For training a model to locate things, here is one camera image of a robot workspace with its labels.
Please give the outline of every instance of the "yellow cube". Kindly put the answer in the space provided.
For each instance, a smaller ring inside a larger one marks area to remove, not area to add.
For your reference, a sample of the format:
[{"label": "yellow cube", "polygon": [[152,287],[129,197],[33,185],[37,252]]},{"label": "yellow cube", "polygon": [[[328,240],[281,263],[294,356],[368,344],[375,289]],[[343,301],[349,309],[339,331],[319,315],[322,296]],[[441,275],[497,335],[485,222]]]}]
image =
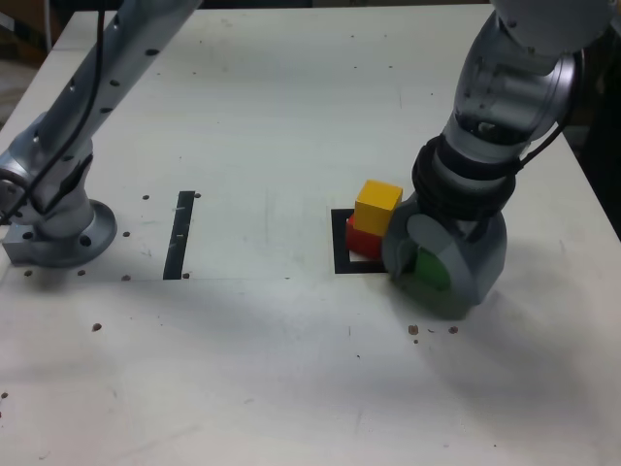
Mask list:
[{"label": "yellow cube", "polygon": [[368,180],[356,199],[354,228],[372,235],[384,236],[403,193],[400,187],[392,184]]}]

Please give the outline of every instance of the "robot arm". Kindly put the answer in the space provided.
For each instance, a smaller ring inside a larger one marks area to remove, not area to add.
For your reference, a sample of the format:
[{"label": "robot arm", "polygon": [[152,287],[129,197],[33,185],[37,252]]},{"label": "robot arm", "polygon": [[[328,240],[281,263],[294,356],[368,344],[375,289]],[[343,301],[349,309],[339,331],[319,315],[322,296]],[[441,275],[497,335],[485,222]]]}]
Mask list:
[{"label": "robot arm", "polygon": [[605,31],[616,7],[607,0],[492,3],[496,12],[466,58],[453,114],[419,153],[415,193],[397,208],[382,243],[393,278],[426,250],[469,304],[484,299],[504,268],[501,210],[533,156],[522,154],[570,111],[582,64],[575,52]]},{"label": "robot arm", "polygon": [[[3,245],[14,263],[69,267],[105,250],[116,233],[114,215],[90,201],[84,182],[91,137],[177,34],[201,0],[128,0],[103,34],[100,82],[92,111],[73,144],[12,217]],[[58,154],[84,115],[95,81],[96,47],[45,114],[0,155],[0,211],[13,209]]]}]

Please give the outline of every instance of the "red cube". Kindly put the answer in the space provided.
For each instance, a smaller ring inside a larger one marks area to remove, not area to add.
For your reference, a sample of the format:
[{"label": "red cube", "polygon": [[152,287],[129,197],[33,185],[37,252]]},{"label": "red cube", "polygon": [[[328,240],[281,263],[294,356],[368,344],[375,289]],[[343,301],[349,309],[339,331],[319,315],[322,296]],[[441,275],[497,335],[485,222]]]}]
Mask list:
[{"label": "red cube", "polygon": [[371,260],[381,260],[381,236],[354,228],[354,216],[347,219],[345,229],[345,246],[357,254]]}]

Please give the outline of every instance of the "black cable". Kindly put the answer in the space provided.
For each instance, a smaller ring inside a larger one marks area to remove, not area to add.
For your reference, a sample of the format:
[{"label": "black cable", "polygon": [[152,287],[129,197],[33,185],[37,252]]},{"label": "black cable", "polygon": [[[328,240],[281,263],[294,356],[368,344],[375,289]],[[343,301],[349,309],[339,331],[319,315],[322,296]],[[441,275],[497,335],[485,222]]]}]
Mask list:
[{"label": "black cable", "polygon": [[96,54],[95,54],[95,74],[93,78],[93,86],[90,91],[90,96],[88,97],[88,102],[86,104],[86,108],[84,109],[84,113],[78,125],[74,129],[73,133],[67,138],[65,144],[58,150],[58,152],[51,157],[46,165],[44,165],[43,169],[35,176],[30,185],[26,187],[23,194],[19,199],[14,203],[14,205],[9,209],[9,211],[0,217],[0,225],[10,220],[12,216],[14,216],[17,211],[25,204],[27,199],[30,199],[33,207],[41,214],[40,209],[37,209],[35,206],[34,199],[32,199],[32,193],[35,191],[37,186],[41,183],[43,178],[49,173],[49,171],[53,168],[53,166],[65,155],[67,150],[76,142],[78,136],[82,132],[88,117],[90,117],[90,113],[93,110],[95,105],[95,100],[97,98],[97,93],[99,91],[99,85],[101,83],[101,70],[103,67],[104,61],[104,19],[106,14],[106,0],[100,0],[99,10],[97,12],[97,43],[95,45]]},{"label": "black cable", "polygon": [[579,51],[574,55],[575,59],[575,77],[573,79],[572,92],[570,97],[570,104],[568,105],[567,111],[563,116],[563,119],[559,122],[558,126],[554,131],[550,133],[550,135],[543,141],[539,146],[529,152],[522,160],[520,160],[520,165],[518,168],[518,172],[524,168],[524,166],[537,157],[540,153],[542,153],[545,149],[547,149],[550,144],[554,142],[554,140],[563,132],[563,130],[569,124],[573,110],[579,100],[580,95],[582,94],[582,84],[584,81],[584,50]]}]

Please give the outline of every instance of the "table surface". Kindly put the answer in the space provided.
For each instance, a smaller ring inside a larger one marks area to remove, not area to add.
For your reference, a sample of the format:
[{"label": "table surface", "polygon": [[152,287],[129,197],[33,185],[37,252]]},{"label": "table surface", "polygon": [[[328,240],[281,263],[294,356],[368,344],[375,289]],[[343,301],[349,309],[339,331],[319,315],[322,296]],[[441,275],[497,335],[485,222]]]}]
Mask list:
[{"label": "table surface", "polygon": [[[83,276],[0,255],[0,462],[619,464],[621,253],[564,139],[520,174],[506,269],[464,319],[334,274],[331,209],[366,179],[411,192],[490,13],[196,13],[94,137],[111,247]],[[74,16],[0,148],[94,26]],[[164,282],[182,190],[190,279]]]}]

